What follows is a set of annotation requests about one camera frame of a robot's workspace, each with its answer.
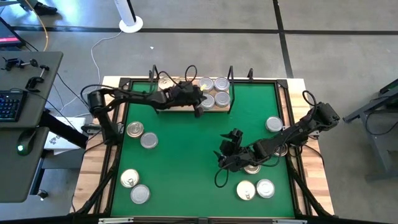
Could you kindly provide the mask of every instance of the gray floor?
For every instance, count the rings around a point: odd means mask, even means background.
[[[100,4],[89,0],[47,2],[61,13],[43,17],[47,26],[118,27],[112,0]],[[134,0],[133,6],[147,28],[276,29],[271,0]],[[279,6],[284,27],[290,30],[398,28],[398,2],[393,0],[279,0]],[[13,25],[38,24],[19,6],[5,8],[1,16]],[[42,32],[19,34],[38,49],[44,46]],[[59,72],[72,89],[80,91],[98,82],[90,49],[98,40],[115,34],[49,33],[49,50],[64,53]],[[397,78],[398,35],[287,35],[286,39],[294,77],[304,78],[317,100],[329,102],[341,117],[376,97],[378,89]],[[234,65],[237,76],[246,76],[253,68],[255,77],[286,77],[277,34],[121,34],[97,46],[94,55],[101,77],[147,75],[152,64],[181,74],[192,63],[201,75],[226,75],[228,67]],[[64,102],[74,97],[59,80],[55,84]],[[55,92],[50,101],[62,107]],[[75,101],[63,112],[75,116],[87,111]],[[377,164],[362,124],[341,122],[321,135],[320,146],[335,213],[343,218],[396,223],[398,180],[371,184],[364,180],[365,174],[377,171]],[[68,213],[77,173],[54,170],[44,178],[43,184],[50,191],[48,200],[29,198],[22,204],[0,204],[0,220]],[[46,212],[15,212],[27,207]]]

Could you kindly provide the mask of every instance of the gray desk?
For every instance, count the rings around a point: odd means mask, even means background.
[[[0,66],[3,66],[1,57],[4,57],[6,59],[20,58],[24,62],[34,58],[39,65],[50,67],[50,70],[43,76],[44,82],[37,85],[37,89],[40,90],[37,94],[47,99],[62,55],[61,52],[0,52]],[[40,73],[40,68],[30,65],[22,69],[14,67],[9,72],[0,70],[0,90],[10,90],[11,88],[24,90],[29,78],[38,77]],[[39,159],[49,131],[82,148],[86,146],[86,136],[44,112],[46,100],[41,97],[28,93],[19,121],[0,123],[0,202],[23,202],[29,192],[32,194],[30,189],[36,189],[36,181],[33,179],[36,170],[42,170]],[[34,148],[29,155],[19,156],[16,149],[17,140],[27,128],[37,128]]]

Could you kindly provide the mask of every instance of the green mat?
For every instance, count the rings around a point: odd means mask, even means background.
[[[134,90],[148,90],[149,84],[135,83]],[[274,86],[271,84],[236,84],[236,100],[231,114],[205,113],[195,118],[189,112],[160,112],[144,105],[130,105],[127,123],[140,121],[145,132],[159,138],[155,149],[144,149],[139,139],[125,135],[114,191],[112,216],[148,217],[294,217],[285,159],[276,167],[262,167],[260,173],[244,171],[229,173],[227,185],[219,189],[214,184],[218,170],[213,151],[219,151],[223,138],[233,128],[243,131],[242,145],[271,137],[264,122],[278,116]],[[268,164],[276,161],[273,157]],[[120,175],[135,169],[140,183],[150,189],[150,199],[136,205],[131,201],[131,189],[120,184]],[[218,176],[222,184],[226,171]],[[269,179],[275,185],[272,198],[256,195],[250,201],[241,200],[236,186],[242,180],[254,185]]]

